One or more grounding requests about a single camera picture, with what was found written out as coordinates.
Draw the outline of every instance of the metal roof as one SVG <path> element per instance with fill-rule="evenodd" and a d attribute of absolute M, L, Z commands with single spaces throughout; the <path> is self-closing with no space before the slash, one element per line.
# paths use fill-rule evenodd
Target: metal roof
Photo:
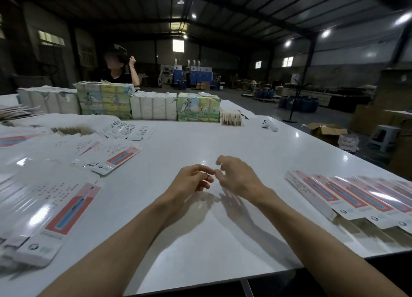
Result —
<path fill-rule="evenodd" d="M 131 41 L 187 34 L 231 50 L 270 48 L 406 11 L 411 0 L 18 0 L 31 1 L 99 39 Z"/>

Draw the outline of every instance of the pallet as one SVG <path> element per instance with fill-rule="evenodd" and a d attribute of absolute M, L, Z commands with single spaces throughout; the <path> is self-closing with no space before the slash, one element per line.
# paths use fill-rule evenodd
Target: pallet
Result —
<path fill-rule="evenodd" d="M 264 103 L 279 103 L 279 98 L 253 98 L 254 100 L 258 100 L 259 102 Z"/>

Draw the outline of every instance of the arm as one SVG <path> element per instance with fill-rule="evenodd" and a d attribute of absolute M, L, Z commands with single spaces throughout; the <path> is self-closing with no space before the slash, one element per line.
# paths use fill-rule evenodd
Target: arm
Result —
<path fill-rule="evenodd" d="M 182 168 L 170 187 L 128 224 L 60 275 L 38 297 L 121 296 L 162 225 L 215 174 L 203 165 Z"/>
<path fill-rule="evenodd" d="M 140 86 L 140 79 L 136 73 L 136 69 L 134 69 L 134 63 L 136 63 L 136 60 L 131 56 L 129 61 L 131 81 L 133 82 L 133 86 Z"/>
<path fill-rule="evenodd" d="M 328 295 L 406 297 L 363 258 L 265 187 L 245 162 L 220 156 L 216 163 L 225 171 L 224 175 L 215 170 L 222 187 L 249 200 L 263 212 Z"/>

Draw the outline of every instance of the forearm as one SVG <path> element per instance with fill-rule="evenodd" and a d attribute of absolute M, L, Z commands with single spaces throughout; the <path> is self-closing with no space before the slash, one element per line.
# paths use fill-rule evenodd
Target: forearm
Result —
<path fill-rule="evenodd" d="M 50 284 L 39 297 L 121 296 L 170 214 L 156 200 Z"/>
<path fill-rule="evenodd" d="M 384 275 L 321 227 L 289 207 L 273 190 L 253 203 L 331 296 L 406 296 Z"/>
<path fill-rule="evenodd" d="M 140 86 L 140 79 L 137 75 L 136 69 L 134 67 L 130 67 L 130 74 L 131 74 L 131 81 L 133 82 L 134 86 Z"/>

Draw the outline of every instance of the bundled paper stack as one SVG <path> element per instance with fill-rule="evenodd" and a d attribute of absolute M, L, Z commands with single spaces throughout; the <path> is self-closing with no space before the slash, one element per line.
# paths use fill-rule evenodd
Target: bundled paper stack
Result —
<path fill-rule="evenodd" d="M 130 119 L 130 94 L 132 84 L 89 82 L 75 83 L 84 115 L 113 115 Z"/>
<path fill-rule="evenodd" d="M 176 120 L 176 93 L 136 92 L 130 97 L 133 119 Z"/>
<path fill-rule="evenodd" d="M 77 91 L 67 88 L 42 86 L 19 88 L 20 101 L 27 107 L 40 107 L 45 113 L 80 114 Z"/>
<path fill-rule="evenodd" d="M 178 121 L 220 120 L 220 98 L 209 93 L 179 93 L 177 100 Z"/>

